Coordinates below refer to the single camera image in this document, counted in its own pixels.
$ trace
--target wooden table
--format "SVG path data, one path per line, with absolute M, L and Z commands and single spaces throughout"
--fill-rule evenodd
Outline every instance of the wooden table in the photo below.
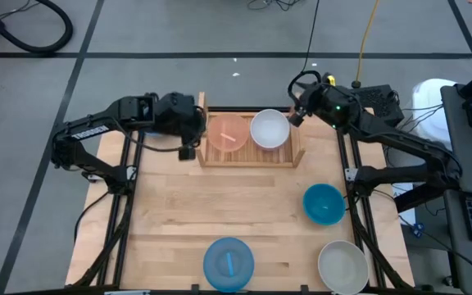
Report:
M 306 119 L 300 135 L 306 154 L 296 169 L 201 168 L 197 161 L 179 162 L 176 153 L 143 150 L 120 287 L 189 290 L 191 284 L 199 284 L 200 289 L 212 289 L 203 276 L 203 256 L 215 240 L 232 236 L 252 249 L 256 262 L 246 289 L 299 291 L 301 284 L 307 284 L 311 291 L 328 290 L 318 275 L 318 254 L 334 240 L 353 242 L 351 218 L 347 213 L 337 225 L 316 225 L 304 214 L 302 196 L 318 183 L 332 184 L 345 195 L 337 135 L 316 118 Z M 118 165 L 123 141 L 116 132 L 103 135 L 98 157 Z M 146 143 L 173 147 L 179 139 L 149 138 Z M 359 145 L 364 165 L 385 166 L 379 144 Z M 388 185 L 378 189 L 392 194 Z M 104 183 L 90 184 L 85 206 L 104 191 Z M 99 203 L 83 218 L 67 283 L 75 282 L 102 249 L 111 200 Z M 370 204 L 380 250 L 414 285 L 393 201 L 374 193 Z M 113 254 L 109 282 L 115 258 Z M 372 266 L 370 273 L 375 286 Z

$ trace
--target gray floor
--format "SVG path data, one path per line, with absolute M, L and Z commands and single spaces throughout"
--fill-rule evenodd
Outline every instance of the gray floor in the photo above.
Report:
M 79 52 L 94 9 L 102 1 L 55 1 L 75 24 L 74 38 L 62 52 Z M 22 2 L 0 0 L 0 13 Z M 63 98 L 70 99 L 66 120 L 100 111 L 122 96 L 145 92 L 206 91 L 210 104 L 217 106 L 289 105 L 285 90 L 303 59 L 240 56 L 241 52 L 305 52 L 315 1 L 302 1 L 287 12 L 277 6 L 249 11 L 246 2 L 104 0 L 88 46 L 88 52 L 101 53 L 233 52 L 233 57 L 86 58 L 74 76 L 78 79 L 73 92 L 66 92 L 66 87 L 77 55 L 0 58 L 0 270 Z M 322 0 L 311 51 L 358 52 L 373 4 L 374 0 Z M 456 4 L 472 35 L 472 5 L 464 0 Z M 10 16 L 5 23 L 16 36 L 38 45 L 55 40 L 63 30 L 57 16 L 41 6 Z M 470 47 L 447 0 L 382 0 L 365 51 L 400 54 L 366 59 L 361 81 L 365 86 L 390 84 L 401 94 L 403 107 L 410 105 L 411 89 L 422 80 L 464 83 L 472 78 Z M 21 50 L 0 38 L 0 52 Z M 407 55 L 439 52 L 451 55 L 437 60 Z M 465 58 L 456 59 L 454 53 Z M 338 54 L 310 59 L 308 67 L 329 71 L 340 84 L 349 85 L 356 59 Z M 86 147 L 96 152 L 98 140 L 89 140 Z M 16 236 L 23 240 L 6 292 L 63 286 L 72 230 L 87 187 L 78 173 L 48 167 L 29 226 Z M 423 212 L 418 212 L 420 219 Z M 449 273 L 445 252 L 412 244 L 409 253 L 416 283 L 440 286 L 439 278 Z M 442 261 L 441 266 L 434 268 L 431 259 Z

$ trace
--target white bowl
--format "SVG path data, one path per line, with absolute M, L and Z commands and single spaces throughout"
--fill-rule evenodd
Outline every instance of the white bowl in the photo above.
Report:
M 358 294 L 369 280 L 369 267 L 364 253 L 347 241 L 333 241 L 318 256 L 321 280 L 340 295 Z
M 280 147 L 287 141 L 291 131 L 287 117 L 279 111 L 267 109 L 257 113 L 251 122 L 254 142 L 268 150 Z

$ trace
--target yellow cable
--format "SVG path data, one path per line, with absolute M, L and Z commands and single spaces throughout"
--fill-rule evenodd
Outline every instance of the yellow cable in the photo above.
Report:
M 360 81 L 360 72 L 361 72 L 361 58 L 364 55 L 364 46 L 365 40 L 367 39 L 367 35 L 369 34 L 370 26 L 373 23 L 374 14 L 376 13 L 376 8 L 378 8 L 379 0 L 376 0 L 374 3 L 373 11 L 370 13 L 369 23 L 367 24 L 367 28 L 365 28 L 364 38 L 361 40 L 361 47 L 360 47 L 360 56 L 358 57 L 358 69 L 356 70 L 356 81 Z

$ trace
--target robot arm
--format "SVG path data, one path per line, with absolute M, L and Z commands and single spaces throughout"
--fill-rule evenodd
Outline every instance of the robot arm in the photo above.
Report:
M 156 152 L 178 152 L 181 161 L 193 160 L 194 148 L 205 131 L 205 118 L 201 108 L 194 106 L 194 97 L 181 93 L 169 93 L 161 99 L 155 93 L 121 98 L 105 111 L 64 123 L 52 137 L 51 162 L 65 170 L 77 166 L 87 179 L 90 175 L 103 178 L 111 193 L 127 193 L 131 183 L 127 168 L 108 165 L 86 152 L 81 143 L 112 130 L 126 136 L 132 131 L 179 135 L 181 147 L 160 149 L 138 144 Z
M 316 82 L 301 84 L 297 81 L 304 75 L 314 75 Z M 289 118 L 291 124 L 299 126 L 304 116 L 316 115 L 325 123 L 344 134 L 365 143 L 382 143 L 391 148 L 407 152 L 425 160 L 420 166 L 375 169 L 362 166 L 347 171 L 353 181 L 353 189 L 369 196 L 379 184 L 400 182 L 425 182 L 397 198 L 398 211 L 416 207 L 437 197 L 449 188 L 458 188 L 461 167 L 455 156 L 441 143 L 402 132 L 385 124 L 384 120 L 365 111 L 359 98 L 347 88 L 334 85 L 331 75 L 307 71 L 298 75 L 288 87 L 288 94 L 295 102 L 295 112 Z M 300 98 L 293 95 L 293 85 L 304 90 Z

